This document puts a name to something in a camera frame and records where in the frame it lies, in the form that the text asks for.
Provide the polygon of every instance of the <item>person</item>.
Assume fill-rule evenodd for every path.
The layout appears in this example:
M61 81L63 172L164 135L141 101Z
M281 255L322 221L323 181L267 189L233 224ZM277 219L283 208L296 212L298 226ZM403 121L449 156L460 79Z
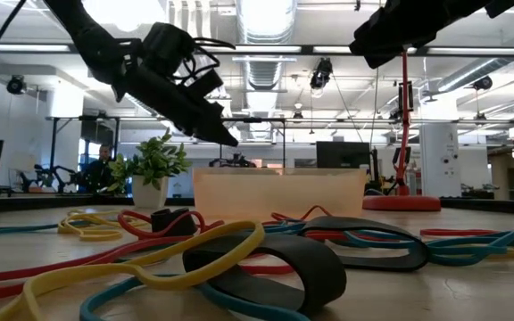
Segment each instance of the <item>person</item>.
M88 164L85 176L87 177L89 192L98 192L98 190L108 187L111 183L112 170L108 166L108 163L112 161L111 154L111 146L102 144L98 150L98 160Z

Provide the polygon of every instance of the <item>black resistance band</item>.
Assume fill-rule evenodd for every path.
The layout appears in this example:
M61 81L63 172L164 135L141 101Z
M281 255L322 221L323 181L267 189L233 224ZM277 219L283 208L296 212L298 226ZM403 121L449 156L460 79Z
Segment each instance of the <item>black resistance band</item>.
M392 272L411 272L422 268L429 260L429 249L418 237L396 226L378 223L362 218L320 217L309 221L299 235L313 231L377 231L398 235L406 241L413 241L408 247L409 253L392 258L358 258L339 256L346 268L370 269Z
M240 244L246 235L211 240L184 252L186 272L201 268ZM269 254L291 266L303 281L303 290L251 276L235 266L208 284L220 292L253 303L311 314L343 295L346 272L336 254L323 243L295 235L266 235L253 254Z

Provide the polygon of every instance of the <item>green plant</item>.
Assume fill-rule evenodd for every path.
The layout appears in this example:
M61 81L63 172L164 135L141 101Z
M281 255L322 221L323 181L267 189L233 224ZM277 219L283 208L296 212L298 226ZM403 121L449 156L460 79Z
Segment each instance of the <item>green plant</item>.
M124 192L124 185L133 175L144 176L144 185L152 186L160 190L160 178L174 177L187 171L192 164L186 160L184 145L168 146L171 139L170 130L162 137L152 137L148 141L137 146L139 155L124 160L122 155L116 157L116 161L109 164L112 169L114 183L108 188L112 192Z

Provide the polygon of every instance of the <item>desk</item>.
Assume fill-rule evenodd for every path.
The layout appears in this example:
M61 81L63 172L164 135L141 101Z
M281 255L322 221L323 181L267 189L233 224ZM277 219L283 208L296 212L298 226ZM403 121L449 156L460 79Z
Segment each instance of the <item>desk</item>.
M113 210L115 207L96 207ZM56 223L66 209L0 213L0 226ZM422 228L514 229L514 215L444 209L441 213L365 211L364 218L401 226L414 234ZM76 259L135 241L132 235L106 243L83 243L75 235L49 230L36 234L0 235L0 271ZM180 258L150 270L183 272ZM488 260L473 267L428 264L419 272L395 274L348 270L346 293L312 320L322 321L462 321L514 319L514 261ZM47 320L78 320L79 304L90 294L127 276L112 276L76 284L43 296L39 302ZM299 286L294 276L276 276ZM9 300L0 300L0 308ZM195 290L157 292L142 289L112 301L98 311L108 320L237 320Z

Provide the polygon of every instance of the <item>orange plastic container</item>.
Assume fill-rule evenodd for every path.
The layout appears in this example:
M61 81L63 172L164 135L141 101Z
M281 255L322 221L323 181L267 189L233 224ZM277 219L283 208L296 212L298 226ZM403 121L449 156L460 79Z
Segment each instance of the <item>orange plastic container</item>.
M195 208L225 220L267 221L272 212L299 218L314 205L358 217L365 180L358 169L194 169Z

